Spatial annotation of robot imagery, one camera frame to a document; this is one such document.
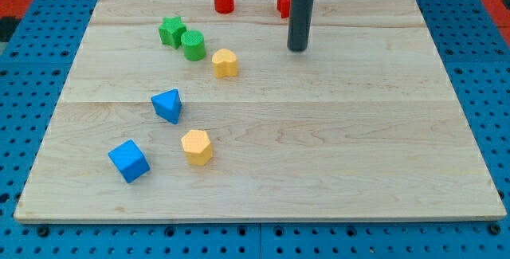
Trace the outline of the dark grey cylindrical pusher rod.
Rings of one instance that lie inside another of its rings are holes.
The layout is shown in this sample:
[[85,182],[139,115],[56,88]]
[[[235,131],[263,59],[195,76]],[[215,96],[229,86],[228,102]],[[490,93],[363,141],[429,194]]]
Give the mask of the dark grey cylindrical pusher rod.
[[291,0],[287,47],[303,52],[308,47],[314,0]]

